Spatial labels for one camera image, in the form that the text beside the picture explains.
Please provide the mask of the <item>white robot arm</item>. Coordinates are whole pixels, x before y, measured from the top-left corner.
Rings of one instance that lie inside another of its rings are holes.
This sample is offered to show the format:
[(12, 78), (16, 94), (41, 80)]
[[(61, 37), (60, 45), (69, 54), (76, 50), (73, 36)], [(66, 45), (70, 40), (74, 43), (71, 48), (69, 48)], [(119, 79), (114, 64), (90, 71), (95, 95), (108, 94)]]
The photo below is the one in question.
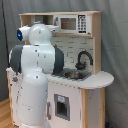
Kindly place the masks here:
[(29, 45), (16, 45), (9, 56), (10, 67), (22, 74), (18, 95), (17, 116), (19, 128), (50, 128), (45, 117), (48, 79), (47, 74), (58, 74), (64, 67), (64, 54), (51, 44), (52, 33), (58, 26), (35, 22), (17, 30), (21, 41)]

